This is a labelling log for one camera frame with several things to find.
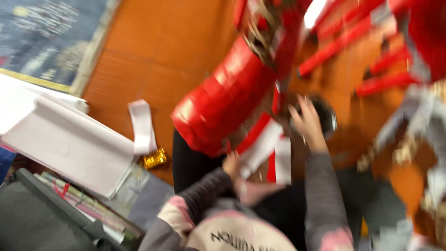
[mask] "pink and gray jacket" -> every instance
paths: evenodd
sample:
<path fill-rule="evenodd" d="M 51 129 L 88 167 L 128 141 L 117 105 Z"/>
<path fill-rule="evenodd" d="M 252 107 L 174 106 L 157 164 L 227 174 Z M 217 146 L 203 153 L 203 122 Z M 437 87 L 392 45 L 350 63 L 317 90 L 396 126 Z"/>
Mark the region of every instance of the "pink and gray jacket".
<path fill-rule="evenodd" d="M 308 251 L 353 251 L 338 181 L 326 153 L 307 159 L 306 245 Z M 217 168 L 161 209 L 139 251 L 295 251 L 277 228 L 234 198 L 220 195 L 232 188 Z"/>

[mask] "rug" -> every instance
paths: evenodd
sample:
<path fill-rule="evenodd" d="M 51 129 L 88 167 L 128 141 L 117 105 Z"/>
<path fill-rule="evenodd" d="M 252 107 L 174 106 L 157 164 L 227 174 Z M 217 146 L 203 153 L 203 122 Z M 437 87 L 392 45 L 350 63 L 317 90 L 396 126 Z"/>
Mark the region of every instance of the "rug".
<path fill-rule="evenodd" d="M 119 0 L 3 0 L 0 73 L 81 96 Z"/>

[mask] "red string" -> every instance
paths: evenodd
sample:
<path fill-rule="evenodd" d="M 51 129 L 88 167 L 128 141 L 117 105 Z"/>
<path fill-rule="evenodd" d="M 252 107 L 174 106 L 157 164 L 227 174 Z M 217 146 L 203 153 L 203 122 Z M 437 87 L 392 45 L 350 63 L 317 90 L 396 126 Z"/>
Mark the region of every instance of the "red string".
<path fill-rule="evenodd" d="M 70 187 L 70 183 L 66 183 L 65 186 L 63 187 L 62 193 L 59 192 L 59 189 L 56 186 L 56 181 L 53 180 L 53 185 L 54 185 L 54 189 L 56 190 L 56 193 L 62 197 L 63 200 L 65 200 L 65 194 L 66 192 L 68 192 L 68 188 Z"/>

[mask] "gold trim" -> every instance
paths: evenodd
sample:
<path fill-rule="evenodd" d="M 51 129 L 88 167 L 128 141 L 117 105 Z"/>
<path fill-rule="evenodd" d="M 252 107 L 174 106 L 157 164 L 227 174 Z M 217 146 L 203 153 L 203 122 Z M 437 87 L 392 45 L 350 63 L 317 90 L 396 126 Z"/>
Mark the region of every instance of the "gold trim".
<path fill-rule="evenodd" d="M 3 73 L 5 75 L 8 75 L 8 76 L 13 77 L 15 79 L 19 79 L 19 80 L 22 80 L 22 81 L 30 82 L 32 84 L 44 86 L 44 87 L 47 87 L 47 88 L 50 88 L 50 89 L 53 89 L 53 90 L 57 90 L 57 91 L 61 91 L 61 92 L 69 92 L 69 91 L 71 91 L 71 86 L 64 85 L 64 84 L 58 84 L 58 83 L 51 82 L 51 81 L 48 81 L 48 80 L 31 77 L 31 76 L 28 76 L 28 75 L 25 75 L 25 74 L 21 74 L 21 73 L 18 73 L 18 72 L 8 71 L 6 69 L 0 68 L 0 73 Z"/>

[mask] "person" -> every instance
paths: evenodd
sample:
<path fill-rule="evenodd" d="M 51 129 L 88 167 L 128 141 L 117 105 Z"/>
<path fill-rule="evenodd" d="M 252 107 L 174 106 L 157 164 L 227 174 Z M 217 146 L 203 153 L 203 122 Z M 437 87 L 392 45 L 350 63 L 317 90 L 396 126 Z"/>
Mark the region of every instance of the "person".
<path fill-rule="evenodd" d="M 243 205 L 238 154 L 209 158 L 193 152 L 175 131 L 176 195 L 162 207 L 140 251 L 352 251 L 353 240 L 338 181 L 311 102 L 289 107 L 311 154 L 304 182 Z"/>

